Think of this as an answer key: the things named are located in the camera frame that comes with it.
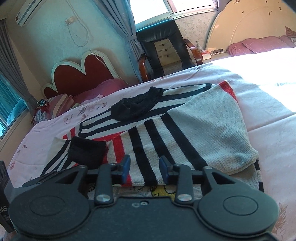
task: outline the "headboard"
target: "headboard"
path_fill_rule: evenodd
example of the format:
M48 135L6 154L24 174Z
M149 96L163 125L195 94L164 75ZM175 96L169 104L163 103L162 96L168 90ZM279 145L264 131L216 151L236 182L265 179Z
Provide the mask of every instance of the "headboard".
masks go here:
M108 57L97 50L88 51L82 56L81 66L72 61L55 64L52 84L44 85L42 93L47 99L64 93L76 96L113 78L119 76Z
M206 50L226 50L248 38L279 37L286 26L296 31L296 14L281 0L232 0L216 17Z

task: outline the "chair backrest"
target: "chair backrest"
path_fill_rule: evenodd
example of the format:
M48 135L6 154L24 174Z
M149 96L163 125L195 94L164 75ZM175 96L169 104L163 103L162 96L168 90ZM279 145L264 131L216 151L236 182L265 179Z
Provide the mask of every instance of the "chair backrest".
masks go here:
M166 20L138 30L137 39L150 62L153 78L166 75L164 67L173 66L174 63L181 65L179 70L195 66L174 20Z

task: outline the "red headboard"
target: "red headboard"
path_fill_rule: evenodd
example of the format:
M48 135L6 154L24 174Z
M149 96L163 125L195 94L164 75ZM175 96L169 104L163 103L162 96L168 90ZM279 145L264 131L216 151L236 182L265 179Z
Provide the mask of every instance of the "red headboard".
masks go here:
M76 96L113 78L119 76L108 57L93 50L82 56L81 66L72 61L55 64L52 69L52 84L44 85L42 91L47 99L65 93Z

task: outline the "white cable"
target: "white cable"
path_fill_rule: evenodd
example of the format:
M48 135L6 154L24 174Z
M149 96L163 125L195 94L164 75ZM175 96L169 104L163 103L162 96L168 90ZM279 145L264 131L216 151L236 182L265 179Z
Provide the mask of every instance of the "white cable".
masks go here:
M106 66L106 64L102 61L102 60L100 60L99 58L98 58L98 56L92 51L92 49L90 49L90 51L91 51L91 54L93 54L95 57L96 57L96 59L97 60L99 60L108 70L109 70L109 68ZM120 76L119 76L119 78L121 79L121 80L123 80L127 85L129 85L129 86L131 86L129 83L127 83L123 78L121 78Z
M68 30L69 30L69 34L70 34L70 36L71 36L71 39L73 40L73 42L74 42L74 44L75 44L76 46L78 46L78 47L84 47L84 46L86 46L86 45L88 44L88 42L89 42L89 31L88 31L87 27L84 26L84 24L81 22L81 19L79 18L78 14L76 13L76 11L75 11L75 9L73 8L73 6L71 5L71 3L70 3L68 0L65 0L65 1L67 2L67 4L69 5L69 7L71 8L71 10L72 10L72 12L74 13L75 17L77 18L78 22L79 22L79 23L81 24L81 26L86 30L86 34L87 34L87 41L86 41L86 44L85 44L85 45L78 45L78 44L76 44L74 38L72 37L71 30L70 30L69 26L67 25Z

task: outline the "curtain tieback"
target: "curtain tieback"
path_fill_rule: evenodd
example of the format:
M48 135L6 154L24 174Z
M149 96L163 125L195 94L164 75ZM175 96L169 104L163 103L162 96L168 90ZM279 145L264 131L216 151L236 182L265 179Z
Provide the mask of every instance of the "curtain tieback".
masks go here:
M30 97L31 97L31 94L30 93L26 94L26 96L23 98L24 102L28 102L28 100L30 99Z
M136 34L134 34L132 36L127 36L124 40L127 43L127 42L130 42L131 40L134 40L134 39L137 39L137 35Z

